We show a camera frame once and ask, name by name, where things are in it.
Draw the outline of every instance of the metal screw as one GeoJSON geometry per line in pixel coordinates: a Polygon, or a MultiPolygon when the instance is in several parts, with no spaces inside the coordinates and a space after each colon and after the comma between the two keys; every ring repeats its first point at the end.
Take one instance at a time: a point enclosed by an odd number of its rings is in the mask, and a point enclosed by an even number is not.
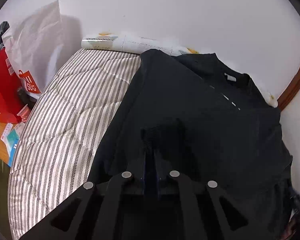
{"type": "Polygon", "coordinates": [[[87,181],[85,184],[83,184],[83,187],[85,189],[91,189],[93,187],[93,183],[91,181],[87,181]]]}
{"type": "Polygon", "coordinates": [[[170,176],[171,177],[179,177],[180,176],[180,172],[179,171],[170,171],[170,176]]]}
{"type": "Polygon", "coordinates": [[[210,180],[210,181],[208,181],[208,186],[212,187],[212,188],[215,188],[215,187],[218,186],[218,183],[215,182],[214,180],[210,180]]]}
{"type": "Polygon", "coordinates": [[[132,173],[130,171],[125,171],[121,174],[122,177],[125,179],[130,178],[132,176],[132,173]]]}

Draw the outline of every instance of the striped mattress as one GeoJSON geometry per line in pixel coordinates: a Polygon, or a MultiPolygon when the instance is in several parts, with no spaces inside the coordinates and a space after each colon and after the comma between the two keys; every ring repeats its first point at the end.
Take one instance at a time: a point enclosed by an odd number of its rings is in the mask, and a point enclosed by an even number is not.
{"type": "Polygon", "coordinates": [[[30,115],[11,166],[13,239],[86,181],[140,62],[136,54],[80,49],[52,79],[30,115]]]}

